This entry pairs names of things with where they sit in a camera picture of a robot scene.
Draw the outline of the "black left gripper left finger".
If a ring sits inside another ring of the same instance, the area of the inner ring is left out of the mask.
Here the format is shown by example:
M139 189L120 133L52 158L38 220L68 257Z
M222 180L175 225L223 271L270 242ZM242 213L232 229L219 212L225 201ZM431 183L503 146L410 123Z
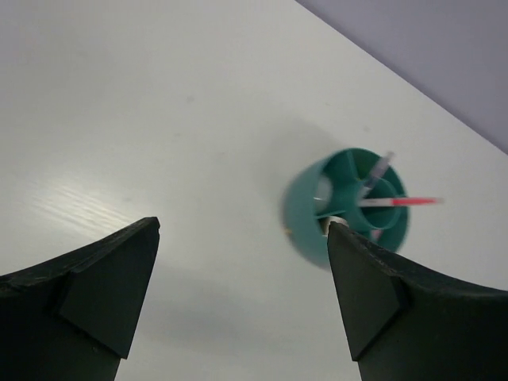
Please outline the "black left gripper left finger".
M113 380L129 355L160 242L145 217L1 277L3 380Z

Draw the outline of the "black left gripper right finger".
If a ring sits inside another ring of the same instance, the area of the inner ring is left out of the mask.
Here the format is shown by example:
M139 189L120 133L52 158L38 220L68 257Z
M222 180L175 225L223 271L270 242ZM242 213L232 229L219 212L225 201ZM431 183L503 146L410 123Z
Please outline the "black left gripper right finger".
M331 224L327 246L361 379L506 379L505 291L441 274L342 224Z

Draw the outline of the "pink gel pen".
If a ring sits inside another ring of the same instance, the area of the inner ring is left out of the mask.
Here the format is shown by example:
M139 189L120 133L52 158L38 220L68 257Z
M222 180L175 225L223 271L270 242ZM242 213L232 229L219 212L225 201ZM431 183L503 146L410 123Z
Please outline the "pink gel pen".
M399 207L399 206L424 206L436 205L443 202L442 198L425 198L425 197L401 197L401 198L362 198L358 201L361 208L382 208L382 207Z

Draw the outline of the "blue ballpoint pen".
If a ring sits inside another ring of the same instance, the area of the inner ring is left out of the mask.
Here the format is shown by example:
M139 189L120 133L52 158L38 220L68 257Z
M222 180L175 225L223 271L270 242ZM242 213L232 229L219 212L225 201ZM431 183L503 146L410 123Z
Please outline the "blue ballpoint pen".
M368 172L366 179L364 180L360 197L365 198L375 187L377 182L384 176L386 171L390 167L390 161L393 159L394 153L387 152L385 156L378 159L372 169Z

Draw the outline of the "pink highlighter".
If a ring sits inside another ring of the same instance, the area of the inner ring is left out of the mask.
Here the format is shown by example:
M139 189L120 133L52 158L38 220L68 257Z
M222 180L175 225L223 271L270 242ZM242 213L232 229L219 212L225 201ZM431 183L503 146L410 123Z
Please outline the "pink highlighter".
M375 229L371 231L371 240L377 242L382 236L383 231L381 229Z

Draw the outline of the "clear tape roll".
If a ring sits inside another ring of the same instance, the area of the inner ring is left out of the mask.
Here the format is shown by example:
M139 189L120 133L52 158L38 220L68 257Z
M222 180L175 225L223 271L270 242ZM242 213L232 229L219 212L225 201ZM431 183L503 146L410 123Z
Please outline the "clear tape roll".
M319 225L321 226L322 235L324 237L327 237L329 235L329 230L332 223L337 223L348 227L348 222L342 217L338 216L323 217L319 220Z

